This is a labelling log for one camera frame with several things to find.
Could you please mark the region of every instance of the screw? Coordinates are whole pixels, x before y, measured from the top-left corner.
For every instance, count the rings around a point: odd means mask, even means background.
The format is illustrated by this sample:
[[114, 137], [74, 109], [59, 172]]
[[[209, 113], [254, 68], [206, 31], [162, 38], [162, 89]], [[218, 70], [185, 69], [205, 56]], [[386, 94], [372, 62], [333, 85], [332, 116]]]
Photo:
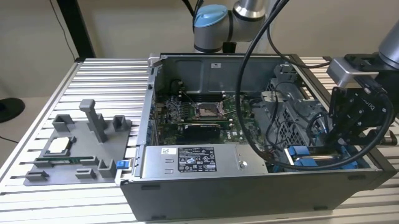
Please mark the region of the screw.
[[365, 92], [366, 92], [368, 94], [372, 94], [372, 90], [370, 90], [369, 88], [365, 88]]

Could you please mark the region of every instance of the slotted aluminum surface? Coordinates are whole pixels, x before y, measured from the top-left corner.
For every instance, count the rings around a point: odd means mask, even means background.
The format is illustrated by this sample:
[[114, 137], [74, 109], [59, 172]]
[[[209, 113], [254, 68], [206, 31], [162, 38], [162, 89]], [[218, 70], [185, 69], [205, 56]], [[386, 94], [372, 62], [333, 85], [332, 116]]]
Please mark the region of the slotted aluminum surface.
[[[306, 64], [325, 62], [322, 58], [304, 58], [304, 60]], [[46, 106], [49, 111], [45, 109], [41, 113], [38, 125], [29, 130], [0, 170], [0, 175], [6, 173], [0, 183], [0, 222], [23, 224], [137, 222], [123, 193], [114, 183], [34, 187], [23, 185], [22, 176], [31, 169], [31, 162], [39, 156], [53, 132], [51, 120], [58, 113], [70, 113], [74, 119], [85, 119], [82, 112], [77, 109], [83, 98], [97, 99], [97, 110], [106, 118], [111, 118], [115, 114], [125, 114], [134, 121], [126, 157], [133, 158], [135, 154], [134, 146], [149, 77], [147, 60], [87, 59], [75, 67], [63, 80], [65, 85], [59, 87], [59, 94], [55, 93]], [[336, 85], [326, 74], [326, 68], [314, 69], [313, 72], [326, 88], [332, 90]], [[399, 147], [381, 148], [381, 151], [399, 169]], [[178, 221], [177, 223], [399, 223], [399, 175], [377, 190], [357, 193], [334, 211]]]

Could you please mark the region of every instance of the green circuit board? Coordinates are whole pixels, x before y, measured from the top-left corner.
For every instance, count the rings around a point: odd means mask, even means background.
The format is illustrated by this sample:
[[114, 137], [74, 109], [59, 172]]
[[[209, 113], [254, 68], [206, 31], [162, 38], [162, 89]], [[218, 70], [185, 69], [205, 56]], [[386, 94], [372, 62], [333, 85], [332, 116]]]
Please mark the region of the green circuit board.
[[[193, 103], [182, 103], [179, 106], [171, 106], [171, 110], [159, 110], [159, 137], [161, 145], [189, 145], [205, 144], [205, 141], [185, 140], [185, 126], [187, 124], [214, 124], [221, 126], [219, 138], [210, 139], [207, 144], [239, 143], [248, 144], [242, 127], [237, 116], [237, 106], [234, 96], [227, 95], [222, 102], [215, 102], [223, 108], [223, 115], [215, 117], [198, 117], [198, 108]], [[246, 128], [252, 132], [252, 136], [262, 147], [265, 145], [265, 137], [254, 115], [252, 116], [252, 106], [249, 100], [242, 100], [242, 111], [245, 116]]]

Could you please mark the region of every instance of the white wall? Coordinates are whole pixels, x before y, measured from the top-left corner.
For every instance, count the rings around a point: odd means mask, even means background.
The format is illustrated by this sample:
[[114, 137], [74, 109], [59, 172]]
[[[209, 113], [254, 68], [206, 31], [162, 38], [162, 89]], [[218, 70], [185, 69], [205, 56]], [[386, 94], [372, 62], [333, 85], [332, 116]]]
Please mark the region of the white wall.
[[[235, 0], [207, 0], [233, 8]], [[193, 17], [182, 0], [81, 0], [99, 57], [149, 57], [153, 52], [193, 52]], [[238, 50], [246, 50], [241, 44]]]
[[293, 0], [273, 40], [282, 52], [301, 56], [373, 53], [398, 20], [399, 0]]
[[73, 62], [49, 0], [2, 0], [0, 97], [51, 95]]
[[[206, 1], [229, 8], [234, 2]], [[182, 0], [81, 0], [79, 4], [98, 57], [193, 51], [191, 16]], [[398, 11], [399, 0], [293, 0], [277, 19], [273, 37], [284, 52], [302, 56], [373, 52]], [[73, 65], [49, 0], [0, 0], [0, 21], [0, 97], [49, 96]], [[241, 44], [238, 52], [248, 45]]]

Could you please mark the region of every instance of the floor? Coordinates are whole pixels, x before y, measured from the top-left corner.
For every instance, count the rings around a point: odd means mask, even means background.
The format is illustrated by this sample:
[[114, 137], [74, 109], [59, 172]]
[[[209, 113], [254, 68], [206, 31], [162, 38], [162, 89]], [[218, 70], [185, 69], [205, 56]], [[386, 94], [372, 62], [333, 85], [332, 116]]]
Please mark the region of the floor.
[[[26, 102], [25, 112], [13, 120], [0, 123], [0, 136], [19, 141], [26, 134], [49, 97], [21, 98]], [[0, 139], [0, 167], [7, 160], [17, 143]]]

